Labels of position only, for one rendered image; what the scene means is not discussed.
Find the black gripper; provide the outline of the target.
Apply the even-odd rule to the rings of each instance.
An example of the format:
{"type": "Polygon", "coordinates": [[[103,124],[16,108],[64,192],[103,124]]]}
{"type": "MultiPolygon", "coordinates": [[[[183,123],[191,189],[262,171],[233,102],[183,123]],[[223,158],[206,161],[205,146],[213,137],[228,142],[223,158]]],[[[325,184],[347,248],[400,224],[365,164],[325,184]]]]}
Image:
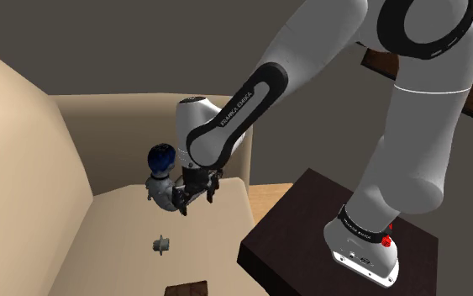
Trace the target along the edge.
{"type": "Polygon", "coordinates": [[[172,204],[183,215],[187,216],[188,197],[194,197],[203,192],[207,193],[207,201],[213,202],[213,196],[219,189],[219,179],[223,170],[208,170],[205,168],[182,168],[184,186],[172,188],[172,204]]]}

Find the blue-haired grey figure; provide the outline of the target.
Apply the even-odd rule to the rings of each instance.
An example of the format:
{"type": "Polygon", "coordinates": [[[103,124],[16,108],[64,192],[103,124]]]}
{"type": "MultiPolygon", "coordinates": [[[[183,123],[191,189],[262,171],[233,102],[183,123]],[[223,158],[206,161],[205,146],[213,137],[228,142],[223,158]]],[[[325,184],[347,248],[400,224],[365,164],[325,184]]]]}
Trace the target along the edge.
{"type": "Polygon", "coordinates": [[[153,146],[147,156],[150,177],[145,182],[147,199],[166,211],[174,212],[177,208],[172,203],[172,189],[183,184],[182,176],[175,181],[170,179],[170,172],[175,167],[176,150],[173,146],[161,143],[153,146]]]}

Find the small grey spool-shaped object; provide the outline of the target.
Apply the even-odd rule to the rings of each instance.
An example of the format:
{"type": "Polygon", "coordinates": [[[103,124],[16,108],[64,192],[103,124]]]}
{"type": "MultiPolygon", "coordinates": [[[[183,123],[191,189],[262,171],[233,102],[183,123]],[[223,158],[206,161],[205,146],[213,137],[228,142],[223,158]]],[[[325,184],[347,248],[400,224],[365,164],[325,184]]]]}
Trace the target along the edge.
{"type": "Polygon", "coordinates": [[[170,239],[164,238],[163,235],[160,235],[158,240],[153,241],[152,250],[158,252],[161,256],[164,251],[170,249],[170,239]]]}

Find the brown flat box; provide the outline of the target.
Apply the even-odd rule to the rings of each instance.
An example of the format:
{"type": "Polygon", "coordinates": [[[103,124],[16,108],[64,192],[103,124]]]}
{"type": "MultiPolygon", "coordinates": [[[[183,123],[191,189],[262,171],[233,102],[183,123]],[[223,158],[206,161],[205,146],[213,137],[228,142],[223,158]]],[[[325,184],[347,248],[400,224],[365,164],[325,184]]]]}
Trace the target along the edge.
{"type": "Polygon", "coordinates": [[[200,281],[168,286],[164,296],[208,296],[208,282],[200,281]]]}

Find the dark robot stand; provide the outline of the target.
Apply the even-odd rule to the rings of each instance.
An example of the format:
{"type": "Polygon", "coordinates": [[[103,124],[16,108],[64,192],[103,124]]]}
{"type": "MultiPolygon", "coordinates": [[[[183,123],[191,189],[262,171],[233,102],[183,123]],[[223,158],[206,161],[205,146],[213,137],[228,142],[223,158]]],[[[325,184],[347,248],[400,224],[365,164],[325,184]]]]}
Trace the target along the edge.
{"type": "Polygon", "coordinates": [[[437,296],[439,241],[404,219],[393,222],[400,271],[391,287],[333,259],[323,227],[350,195],[307,169],[241,241],[238,264],[269,296],[437,296]]]}

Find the beige sofa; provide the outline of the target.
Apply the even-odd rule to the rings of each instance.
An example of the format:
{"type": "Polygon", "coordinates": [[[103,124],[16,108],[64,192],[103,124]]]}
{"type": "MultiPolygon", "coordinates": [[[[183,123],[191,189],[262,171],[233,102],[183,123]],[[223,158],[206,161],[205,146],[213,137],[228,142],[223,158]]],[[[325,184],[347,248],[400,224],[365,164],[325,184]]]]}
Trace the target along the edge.
{"type": "Polygon", "coordinates": [[[179,100],[48,96],[0,60],[0,296],[164,296],[200,281],[208,296],[267,296],[236,261],[255,224],[249,141],[214,203],[183,217],[146,199],[146,153],[175,140],[179,100]]]}

